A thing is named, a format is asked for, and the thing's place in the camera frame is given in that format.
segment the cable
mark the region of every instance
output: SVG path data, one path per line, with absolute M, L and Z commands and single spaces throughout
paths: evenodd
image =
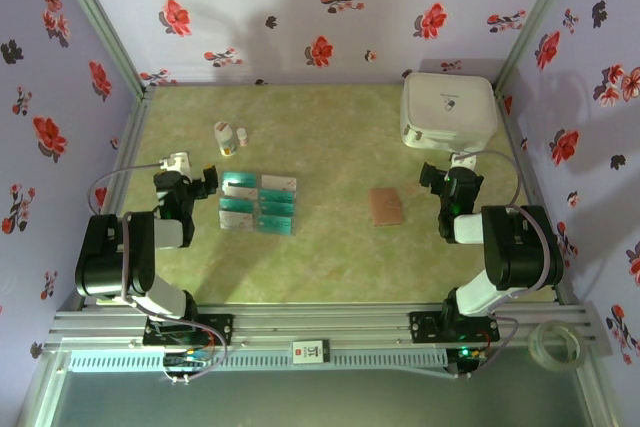
M 429 370 L 429 369 L 420 369 L 418 367 L 391 367 L 385 370 L 398 370 L 400 372 L 410 372 L 412 374 L 421 374 L 421 375 L 429 375 L 432 377 L 440 377 L 441 379 L 449 379 L 456 380 L 458 376 L 456 374 L 451 374 L 449 372 L 438 372 L 437 370 Z
M 457 160 L 463 160 L 463 159 L 466 159 L 468 157 L 473 157 L 475 155 L 481 155 L 481 154 L 498 155 L 498 156 L 502 157 L 503 159 L 506 159 L 507 161 L 509 161 L 509 163 L 513 167 L 513 170 L 516 171 L 516 177 L 517 177 L 517 180 L 518 180 L 518 184 L 516 185 L 516 193 L 513 195 L 513 198 L 509 201 L 509 204 L 515 204 L 516 201 L 518 200 L 518 197 L 520 196 L 520 189 L 522 187 L 522 174 L 521 174 L 520 168 L 518 167 L 518 164 L 516 164 L 515 160 L 513 160 L 508 155 L 503 154 L 502 152 L 498 152 L 497 150 L 491 150 L 491 149 L 478 150 L 477 152 L 468 152 L 466 154 L 456 155 L 455 158 Z
M 181 325 L 187 325 L 190 327 L 195 327 L 197 329 L 203 330 L 205 332 L 208 332 L 210 334 L 213 334 L 215 337 L 218 338 L 218 340 L 220 341 L 220 343 L 222 344 L 222 347 L 224 349 L 224 352 L 222 353 L 222 356 L 216 360 L 215 362 L 213 362 L 213 351 L 212 351 L 212 358 L 211 358 L 211 364 L 207 367 L 205 367 L 204 369 L 196 372 L 195 374 L 191 374 L 191 375 L 187 375 L 184 374 L 183 377 L 178 377 L 178 376 L 170 376 L 167 371 L 164 371 L 164 374 L 171 379 L 171 381 L 173 383 L 184 383 L 184 384 L 188 384 L 191 380 L 195 380 L 198 377 L 202 377 L 203 375 L 211 372 L 213 369 L 215 369 L 216 367 L 218 367 L 220 364 L 222 364 L 228 355 L 228 347 L 227 347 L 227 342 L 224 339 L 224 336 L 218 332 L 216 329 L 214 329 L 213 327 L 210 327 L 208 325 L 205 324 L 201 324 L 199 322 L 193 322 L 191 320 L 185 320 L 185 319 L 174 319 L 172 317 L 167 317 L 166 315 L 163 314 L 158 314 L 156 312 L 152 312 L 150 310 L 148 310 L 147 308 L 139 305 L 135 300 L 132 300 L 129 297 L 128 294 L 128 287 L 129 287 L 129 217 L 131 216 L 131 212 L 127 212 L 122 216 L 122 285 L 120 288 L 120 297 L 122 298 L 122 300 L 130 305 L 131 307 L 133 307 L 134 309 L 138 310 L 139 312 L 145 314 L 148 317 L 155 317 L 167 322 L 173 322 L 176 324 L 181 324 Z
M 99 177 L 93 184 L 91 184 L 91 186 L 89 187 L 89 190 L 87 190 L 87 205 L 89 206 L 89 210 L 91 211 L 91 213 L 93 215 L 99 215 L 99 212 L 97 212 L 93 208 L 93 205 L 91 205 L 91 194 L 93 193 L 93 189 L 95 189 L 96 185 L 98 185 L 104 179 L 107 179 L 107 178 L 109 178 L 109 177 L 111 177 L 112 175 L 115 175 L 115 174 L 120 174 L 122 172 L 128 172 L 130 170 L 150 169 L 152 167 L 160 167 L 161 165 L 162 165 L 161 162 L 156 162 L 155 164 L 134 165 L 134 166 L 131 166 L 131 167 L 123 167 L 122 169 L 113 170 L 113 171 L 109 172 L 108 174 L 104 174 L 103 176 Z
M 502 342 L 502 345 L 500 345 L 500 347 L 498 347 L 498 349 L 491 354 L 491 357 L 489 357 L 484 364 L 480 365 L 476 370 L 473 371 L 473 373 L 469 373 L 467 374 L 467 378 L 471 378 L 471 376 L 475 376 L 478 374 L 478 372 L 482 372 L 483 370 L 485 370 L 488 366 L 490 366 L 493 362 L 496 361 L 496 357 L 498 357 L 500 355 L 500 353 L 507 347 L 507 345 L 509 344 L 509 342 L 511 342 L 511 340 L 513 340 L 513 338 L 516 335 L 516 332 L 518 331 L 518 327 L 520 327 L 520 323 L 518 322 L 517 319 L 514 319 L 513 317 L 500 317 L 498 315 L 495 314 L 489 314 L 489 317 L 493 320 L 506 320 L 509 322 L 513 322 L 513 329 L 511 330 L 511 333 L 507 336 L 506 339 L 504 339 L 504 341 Z

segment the table surface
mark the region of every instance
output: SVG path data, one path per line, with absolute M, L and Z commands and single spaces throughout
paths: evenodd
M 160 87 L 136 164 L 189 152 L 192 173 L 227 170 L 298 179 L 295 236 L 225 231 L 218 196 L 194 207 L 187 249 L 156 251 L 156 269 L 198 303 L 439 302 L 484 268 L 481 245 L 449 245 L 438 235 L 439 199 L 418 177 L 449 153 L 412 149 L 400 138 L 400 85 Z M 249 144 L 223 157 L 213 125 L 244 127 Z M 502 125 L 488 148 L 510 153 Z M 513 195 L 516 177 L 494 156 L 478 159 L 485 176 L 476 209 Z M 135 172 L 126 210 L 156 205 L 149 171 Z M 405 223 L 373 227 L 368 192 L 395 187 Z M 552 300 L 548 289 L 529 296 Z

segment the white storage case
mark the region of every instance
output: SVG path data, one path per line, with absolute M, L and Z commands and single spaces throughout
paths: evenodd
M 484 149 L 498 130 L 487 79 L 415 72 L 404 81 L 400 134 L 409 147 L 449 152 Z

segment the white bottle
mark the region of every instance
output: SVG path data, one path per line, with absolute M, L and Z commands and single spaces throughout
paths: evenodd
M 220 121 L 216 122 L 213 126 L 213 130 L 222 155 L 229 157 L 230 155 L 235 154 L 238 150 L 238 144 L 233 136 L 233 129 L 231 126 L 226 122 Z
M 249 137 L 247 136 L 247 130 L 243 127 L 240 127 L 236 130 L 236 135 L 238 136 L 238 142 L 240 142 L 240 146 L 247 145 L 249 143 Z

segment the floral wallpaper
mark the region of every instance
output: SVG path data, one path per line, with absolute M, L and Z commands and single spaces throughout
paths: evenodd
M 407 70 L 493 81 L 535 2 L 99 1 L 146 85 L 397 83 Z
M 568 288 L 609 333 L 603 362 L 629 426 L 640 416 L 628 395 L 640 375 L 639 13 L 640 0 L 555 0 L 504 88 Z
M 0 7 L 0 425 L 13 426 L 75 291 L 86 189 L 113 167 L 134 98 L 76 0 Z

